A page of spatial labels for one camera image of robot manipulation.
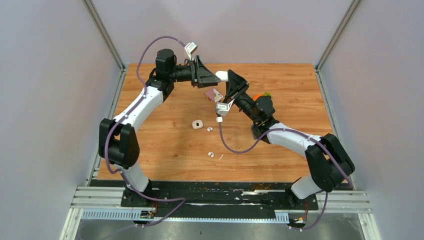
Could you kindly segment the left aluminium corner post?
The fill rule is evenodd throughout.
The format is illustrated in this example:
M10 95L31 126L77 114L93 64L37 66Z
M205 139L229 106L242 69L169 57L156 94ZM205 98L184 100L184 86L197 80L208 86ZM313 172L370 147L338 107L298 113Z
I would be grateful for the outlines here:
M122 58L120 57L102 19L99 15L94 3L92 0L82 0L88 14L90 15L94 25L96 26L101 38L103 39L109 53L111 54L115 64L123 72L126 69L126 65L124 64Z

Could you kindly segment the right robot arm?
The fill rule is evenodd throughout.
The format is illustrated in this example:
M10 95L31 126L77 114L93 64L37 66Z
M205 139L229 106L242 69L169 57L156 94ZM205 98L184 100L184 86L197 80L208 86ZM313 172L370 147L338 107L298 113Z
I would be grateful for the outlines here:
M289 149L306 159L309 173L286 190L285 201L290 208L298 209L310 195L332 192L343 181L353 184L350 175L355 172L355 165L335 135L308 134L286 126L274 117L276 110L269 93L249 96L249 83L232 70L217 71L216 75L226 87L223 101L215 108L218 123L232 106L236 106L252 120L255 145L263 141Z

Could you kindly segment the right aluminium corner post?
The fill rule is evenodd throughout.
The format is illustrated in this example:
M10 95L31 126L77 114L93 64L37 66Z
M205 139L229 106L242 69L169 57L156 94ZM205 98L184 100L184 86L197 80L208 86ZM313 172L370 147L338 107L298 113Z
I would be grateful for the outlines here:
M315 65L316 72L320 72L324 67L326 61L328 60L330 54L332 53L334 47L338 43L339 38L345 31L345 28L348 26L351 18L354 16L358 6L362 3L362 0L352 0L344 13L341 21L339 22L336 30L334 31L330 41L328 42L325 50L323 51L321 57L319 58L318 63Z

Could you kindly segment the white earbud charging case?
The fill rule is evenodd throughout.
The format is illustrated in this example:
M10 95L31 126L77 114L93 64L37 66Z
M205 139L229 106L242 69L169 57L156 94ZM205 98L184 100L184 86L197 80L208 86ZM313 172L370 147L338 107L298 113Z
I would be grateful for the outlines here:
M202 129L204 127L204 123L203 123L202 120L198 119L198 120L194 120L191 123L191 126L194 130L199 130L199 129Z

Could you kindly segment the playing card box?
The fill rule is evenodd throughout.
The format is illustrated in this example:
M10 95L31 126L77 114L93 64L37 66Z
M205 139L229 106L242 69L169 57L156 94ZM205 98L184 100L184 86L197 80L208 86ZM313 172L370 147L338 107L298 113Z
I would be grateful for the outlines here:
M214 104L220 102L224 98L224 96L214 87L208 89L204 94L206 98Z

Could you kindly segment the blue building block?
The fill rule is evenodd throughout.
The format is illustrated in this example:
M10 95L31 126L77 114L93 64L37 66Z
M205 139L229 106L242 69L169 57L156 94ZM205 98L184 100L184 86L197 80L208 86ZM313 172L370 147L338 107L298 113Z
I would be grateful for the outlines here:
M256 139L257 139L257 135L256 135L256 130L255 130L255 128L254 128L254 127L252 127L250 130L251 130L251 133L252 133L252 137L253 137L253 139L254 139L254 140L256 140Z

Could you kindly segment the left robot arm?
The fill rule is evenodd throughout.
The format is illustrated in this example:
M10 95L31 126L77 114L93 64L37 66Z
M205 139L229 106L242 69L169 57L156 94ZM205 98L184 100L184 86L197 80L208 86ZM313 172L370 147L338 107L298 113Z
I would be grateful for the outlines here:
M141 93L113 119L103 119L99 124L98 154L107 166L114 166L123 176L127 187L134 191L134 200L140 206L149 206L153 193L147 189L149 178L138 164L140 146L137 132L147 117L171 94L177 82L190 82L193 87L217 86L220 78L212 73L199 56L185 65L177 64L173 50L157 52L155 68L143 85Z

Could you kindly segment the aluminium corner post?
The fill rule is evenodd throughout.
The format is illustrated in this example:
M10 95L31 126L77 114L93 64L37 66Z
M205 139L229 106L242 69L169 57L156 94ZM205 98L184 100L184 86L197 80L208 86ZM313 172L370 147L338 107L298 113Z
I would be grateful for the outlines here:
M99 15L94 3L92 0L82 0L88 14L90 15L94 25L96 26L101 38L103 39L109 53L111 54L115 64L123 72L126 69L126 65L124 64L122 58L120 57L102 19Z
M319 58L318 63L315 65L316 72L320 72L324 67L326 61L328 60L330 54L332 53L334 47L338 43L339 38L345 31L345 28L348 26L351 18L354 16L358 6L362 3L362 0L352 0L344 13L341 21L339 22L336 30L334 31L330 41L328 42L325 50L323 51L321 57Z

